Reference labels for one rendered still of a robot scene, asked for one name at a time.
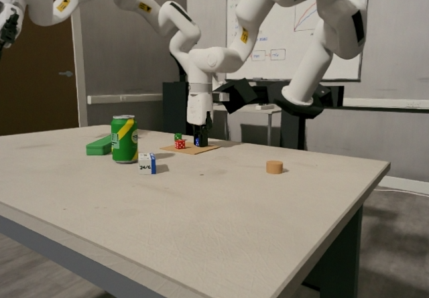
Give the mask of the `tan flat mat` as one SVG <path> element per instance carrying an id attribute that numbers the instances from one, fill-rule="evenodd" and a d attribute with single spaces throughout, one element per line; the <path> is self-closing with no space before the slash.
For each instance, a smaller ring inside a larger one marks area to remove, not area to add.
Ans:
<path id="1" fill-rule="evenodd" d="M 205 147 L 198 147 L 196 145 L 194 145 L 194 143 L 191 142 L 185 142 L 185 149 L 177 149 L 175 148 L 175 145 L 171 145 L 171 146 L 167 146 L 167 147 L 162 147 L 160 148 L 161 150 L 166 150 L 166 151 L 174 151 L 174 152 L 179 152 L 179 153 L 186 153 L 186 154 L 191 154 L 191 155 L 196 155 L 199 153 L 204 153 L 207 151 L 211 151 L 213 149 L 218 149 L 221 148 L 219 146 L 214 146 L 214 145 L 208 145 Z"/>

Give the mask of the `red die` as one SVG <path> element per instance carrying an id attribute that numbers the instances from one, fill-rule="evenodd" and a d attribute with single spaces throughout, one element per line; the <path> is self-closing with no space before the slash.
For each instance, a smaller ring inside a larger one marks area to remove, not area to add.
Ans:
<path id="1" fill-rule="evenodd" d="M 185 141 L 177 140 L 175 141 L 175 148 L 177 149 L 185 149 Z"/>

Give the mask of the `green rectangular box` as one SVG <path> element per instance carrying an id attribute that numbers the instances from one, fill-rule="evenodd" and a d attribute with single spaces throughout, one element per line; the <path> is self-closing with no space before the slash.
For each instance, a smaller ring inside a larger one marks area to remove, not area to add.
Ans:
<path id="1" fill-rule="evenodd" d="M 86 155 L 106 155 L 112 152 L 111 135 L 86 145 Z"/>

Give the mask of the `green soda can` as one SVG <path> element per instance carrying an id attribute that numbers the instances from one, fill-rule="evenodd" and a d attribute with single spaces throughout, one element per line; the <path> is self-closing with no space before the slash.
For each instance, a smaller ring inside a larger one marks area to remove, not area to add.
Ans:
<path id="1" fill-rule="evenodd" d="M 135 116 L 114 116 L 111 121 L 112 158 L 118 164 L 138 159 L 137 121 Z"/>

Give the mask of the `tan short cylinder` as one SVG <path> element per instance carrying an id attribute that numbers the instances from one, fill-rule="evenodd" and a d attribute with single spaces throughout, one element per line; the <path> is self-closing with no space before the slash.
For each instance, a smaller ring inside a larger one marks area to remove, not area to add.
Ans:
<path id="1" fill-rule="evenodd" d="M 283 173 L 283 162 L 282 161 L 267 161 L 266 172 L 270 174 L 281 174 Z"/>

